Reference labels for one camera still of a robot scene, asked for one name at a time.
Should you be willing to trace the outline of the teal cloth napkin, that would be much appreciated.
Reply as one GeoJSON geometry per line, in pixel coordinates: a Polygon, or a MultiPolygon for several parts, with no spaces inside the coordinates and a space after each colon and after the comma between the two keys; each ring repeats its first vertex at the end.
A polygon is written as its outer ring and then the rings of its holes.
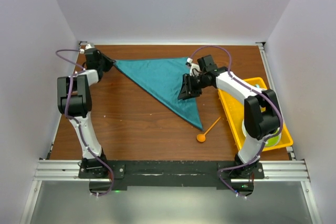
{"type": "Polygon", "coordinates": [[[115,67],[144,91],[189,124],[202,130],[195,98],[179,100],[187,58],[117,60],[115,67]]]}

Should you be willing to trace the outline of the orange plastic spoon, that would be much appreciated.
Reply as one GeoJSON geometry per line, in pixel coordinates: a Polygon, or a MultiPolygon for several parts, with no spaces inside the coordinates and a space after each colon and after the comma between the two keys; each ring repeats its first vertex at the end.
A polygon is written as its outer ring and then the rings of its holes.
{"type": "Polygon", "coordinates": [[[211,126],[208,127],[208,129],[204,132],[204,133],[200,133],[196,136],[196,140],[200,143],[203,143],[206,141],[206,136],[207,134],[213,129],[213,127],[220,121],[222,117],[220,116],[219,118],[217,118],[211,126]]]}

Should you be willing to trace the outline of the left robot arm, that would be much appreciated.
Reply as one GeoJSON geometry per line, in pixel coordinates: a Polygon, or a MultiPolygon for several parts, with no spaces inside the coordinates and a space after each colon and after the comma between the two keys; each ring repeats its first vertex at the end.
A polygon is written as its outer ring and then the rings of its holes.
{"type": "Polygon", "coordinates": [[[74,63],[80,71],[57,78],[57,106],[71,123],[82,149],[80,171],[94,178],[113,178],[103,148],[97,140],[91,120],[92,98],[90,86],[101,81],[115,61],[103,54],[93,44],[77,50],[85,56],[85,64],[74,63]]]}

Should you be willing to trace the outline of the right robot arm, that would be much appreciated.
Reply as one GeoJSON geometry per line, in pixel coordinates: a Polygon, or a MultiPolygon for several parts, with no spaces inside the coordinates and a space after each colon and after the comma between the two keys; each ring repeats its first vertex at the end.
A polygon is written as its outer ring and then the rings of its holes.
{"type": "Polygon", "coordinates": [[[248,84],[230,67],[219,68],[211,55],[199,58],[197,63],[187,58],[186,65],[190,71],[182,77],[178,99],[197,98],[204,88],[212,86],[229,93],[244,106],[246,137],[231,170],[237,177],[246,178],[256,167],[268,139],[282,131],[284,123],[275,92],[248,84]]]}

